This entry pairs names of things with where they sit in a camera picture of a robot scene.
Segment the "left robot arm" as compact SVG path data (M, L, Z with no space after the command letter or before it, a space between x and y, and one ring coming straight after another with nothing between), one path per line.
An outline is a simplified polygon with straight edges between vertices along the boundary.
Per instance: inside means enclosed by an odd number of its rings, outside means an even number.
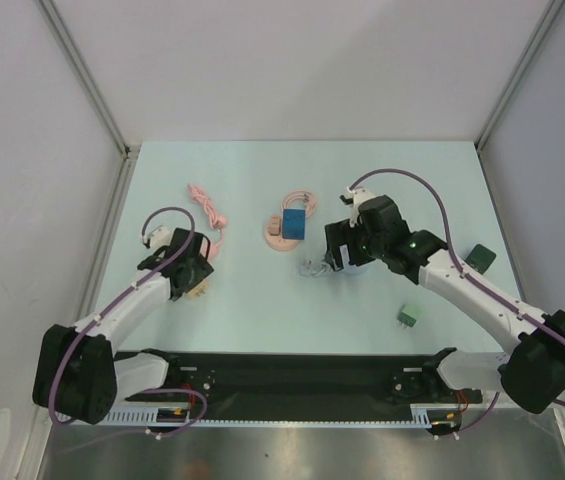
M154 348L129 356L118 351L154 311L189 294L212 274L210 242L202 233L178 228L153 232L147 245L151 255L103 312L71 326L53 325L43 336L32 400L61 423L97 424L114 405L147 390L164 400L182 390L177 355Z

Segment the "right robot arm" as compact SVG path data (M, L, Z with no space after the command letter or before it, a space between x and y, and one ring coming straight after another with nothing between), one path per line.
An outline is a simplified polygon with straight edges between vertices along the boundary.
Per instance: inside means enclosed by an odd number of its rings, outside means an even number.
M326 225L326 261L335 271L380 261L445 299L487 332L498 353L448 347L423 376L425 393L446 401L458 390L505 393L523 410L539 414L565 391L565 312L549 315L508 295L460 261L442 239L412 231L386 195L361 188L341 196L346 220Z

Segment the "pink brown USB charger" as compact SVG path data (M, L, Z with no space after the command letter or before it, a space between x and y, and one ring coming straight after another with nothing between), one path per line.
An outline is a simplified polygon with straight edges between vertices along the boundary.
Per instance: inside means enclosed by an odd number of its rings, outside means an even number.
M281 235L282 229L282 219L279 215L273 215L270 217L267 227L266 233L271 237L277 237Z

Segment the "blue cube socket adapter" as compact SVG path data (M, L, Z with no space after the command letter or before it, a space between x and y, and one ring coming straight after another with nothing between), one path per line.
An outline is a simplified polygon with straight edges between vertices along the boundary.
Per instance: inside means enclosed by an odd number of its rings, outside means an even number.
M282 212L281 234L285 240L301 241L305 238L306 210L286 208Z

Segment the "tan cube plug adapter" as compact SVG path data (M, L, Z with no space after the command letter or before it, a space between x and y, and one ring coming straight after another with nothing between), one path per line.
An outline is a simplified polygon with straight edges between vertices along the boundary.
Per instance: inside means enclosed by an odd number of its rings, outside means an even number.
M205 280L201 281L200 283L198 283L195 287L193 287L187 293L187 297L189 299L199 298L207 292L208 287L209 287L208 280L205 279Z

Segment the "round blue power strip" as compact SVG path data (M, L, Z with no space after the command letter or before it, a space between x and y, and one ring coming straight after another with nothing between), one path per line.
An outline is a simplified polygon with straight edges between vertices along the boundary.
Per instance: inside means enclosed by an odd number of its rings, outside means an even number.
M367 266L358 267L348 265L343 267L342 269L336 269L325 260L318 262L306 260L301 262L298 267L298 272L300 275L311 278L324 277L329 275L359 276L365 274L367 271Z

